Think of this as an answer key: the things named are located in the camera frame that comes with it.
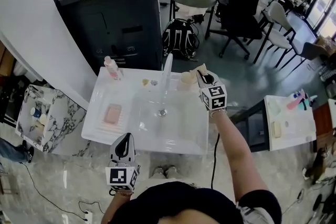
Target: white wall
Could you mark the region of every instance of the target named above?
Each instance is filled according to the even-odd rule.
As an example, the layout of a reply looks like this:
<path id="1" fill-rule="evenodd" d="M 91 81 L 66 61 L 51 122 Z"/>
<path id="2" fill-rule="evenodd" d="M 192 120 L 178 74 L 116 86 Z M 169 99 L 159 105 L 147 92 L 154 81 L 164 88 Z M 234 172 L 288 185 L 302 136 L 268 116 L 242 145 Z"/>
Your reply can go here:
<path id="1" fill-rule="evenodd" d="M 53 0 L 0 0 L 0 31 L 41 77 L 87 109 L 97 76 Z"/>

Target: tile floor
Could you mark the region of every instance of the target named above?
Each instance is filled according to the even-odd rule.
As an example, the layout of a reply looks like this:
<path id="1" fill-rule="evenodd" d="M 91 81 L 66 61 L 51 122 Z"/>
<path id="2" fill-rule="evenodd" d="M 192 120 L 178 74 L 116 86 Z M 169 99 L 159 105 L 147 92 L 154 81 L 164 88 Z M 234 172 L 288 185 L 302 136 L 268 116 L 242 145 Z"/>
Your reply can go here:
<path id="1" fill-rule="evenodd" d="M 168 22 L 169 7 L 161 8 L 162 27 Z M 204 41 L 206 22 L 199 28 L 200 48 L 196 58 L 198 62 L 175 60 L 173 71 L 185 71 L 206 63 L 209 70 L 216 72 L 226 84 L 228 99 L 231 104 L 239 106 L 252 106 L 259 102 L 264 95 L 273 94 L 287 96 L 292 91 L 304 88 L 310 95 L 318 94 L 319 103 L 326 100 L 326 95 L 317 73 L 319 63 L 313 62 L 302 65 L 295 72 L 292 68 L 298 64 L 297 57 L 291 65 L 282 71 L 273 68 L 281 53 L 269 51 L 261 54 L 256 65 L 252 64 L 261 41 L 254 41 L 250 46 L 251 58 L 245 61 L 243 51 L 236 45 L 230 45 L 222 59 L 218 58 L 221 46 L 226 37 L 212 34 Z M 313 39 L 309 29 L 295 16 L 290 16 L 290 21 L 298 33 L 298 40 L 304 42 Z M 7 125 L 0 125 L 0 137 L 13 144 L 21 143 L 21 139 L 14 129 Z M 209 150 L 204 158 L 161 155 L 154 153 L 138 152 L 137 161 L 141 164 L 141 174 L 138 183 L 148 179 L 150 171 L 158 165 L 176 165 L 181 174 L 199 186 L 209 187 L 213 169 L 214 144 L 217 137 L 215 126 L 210 125 Z M 109 147 L 94 143 L 91 149 L 93 158 L 66 157 L 53 154 L 36 152 L 34 161 L 28 165 L 36 187 L 48 199 L 62 209 L 75 212 L 82 217 L 78 201 L 99 201 L 103 211 L 107 208 L 111 197 L 105 182 L 104 168 L 108 164 Z M 304 223 L 310 215 L 313 202 L 317 194 L 328 187 L 314 190 L 303 181 L 302 168 L 313 160 L 310 145 L 301 145 L 275 152 L 253 153 L 256 166 L 268 185 L 279 199 L 283 210 L 296 200 L 300 189 L 305 188 L 306 194 L 300 204 L 295 204 L 285 215 L 283 223 Z M 32 223 L 63 223 L 62 214 L 66 214 L 42 199 L 34 190 L 26 168 L 21 164 L 3 160 L 3 165 L 8 172 L 15 175 L 19 195 L 0 196 L 1 206 L 26 216 L 26 221 Z M 64 186 L 64 171 L 67 171 L 67 188 Z M 232 179 L 228 161 L 222 146 L 217 151 L 217 168 L 214 188 L 224 193 L 230 199 L 234 198 Z M 92 206 L 81 205 L 82 209 L 93 211 L 93 223 L 100 223 L 102 214 L 97 204 Z M 69 223 L 80 224 L 82 220 L 74 215 L 66 214 Z"/>

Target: backpack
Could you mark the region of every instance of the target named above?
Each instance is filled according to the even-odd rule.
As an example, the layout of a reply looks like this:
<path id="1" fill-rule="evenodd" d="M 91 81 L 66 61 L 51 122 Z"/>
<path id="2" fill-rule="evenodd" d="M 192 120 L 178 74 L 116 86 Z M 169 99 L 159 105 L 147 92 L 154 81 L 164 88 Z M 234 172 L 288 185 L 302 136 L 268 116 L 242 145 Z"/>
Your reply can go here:
<path id="1" fill-rule="evenodd" d="M 174 56 L 190 60 L 199 47 L 192 23 L 184 19 L 172 19 L 162 34 L 163 56 Z"/>

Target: black office chair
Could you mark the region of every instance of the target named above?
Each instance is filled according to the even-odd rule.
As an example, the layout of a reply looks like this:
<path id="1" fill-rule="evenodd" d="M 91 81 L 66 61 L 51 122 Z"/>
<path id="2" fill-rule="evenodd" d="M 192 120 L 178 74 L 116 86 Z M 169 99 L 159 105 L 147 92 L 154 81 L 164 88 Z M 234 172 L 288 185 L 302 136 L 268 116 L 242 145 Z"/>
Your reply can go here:
<path id="1" fill-rule="evenodd" d="M 219 57 L 223 57 L 225 49 L 231 39 L 233 39 L 246 52 L 245 59 L 247 60 L 250 52 L 245 48 L 238 37 L 253 39 L 261 39 L 263 37 L 261 25 L 264 22 L 258 23 L 254 18 L 259 0 L 218 0 L 218 2 L 222 29 L 225 30 L 210 29 L 213 16 L 213 12 L 211 12 L 205 38 L 207 39 L 210 33 L 228 37 L 228 41 L 220 52 Z"/>

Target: bottle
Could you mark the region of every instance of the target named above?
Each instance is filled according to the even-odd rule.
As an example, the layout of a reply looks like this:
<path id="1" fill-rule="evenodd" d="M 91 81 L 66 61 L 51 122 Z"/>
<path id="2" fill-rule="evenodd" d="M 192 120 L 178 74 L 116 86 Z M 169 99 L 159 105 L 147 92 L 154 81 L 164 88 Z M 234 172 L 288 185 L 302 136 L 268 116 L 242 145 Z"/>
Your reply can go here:
<path id="1" fill-rule="evenodd" d="M 121 80 L 123 75 L 118 65 L 116 64 L 116 61 L 112 60 L 110 56 L 106 56 L 104 65 L 113 79 Z"/>

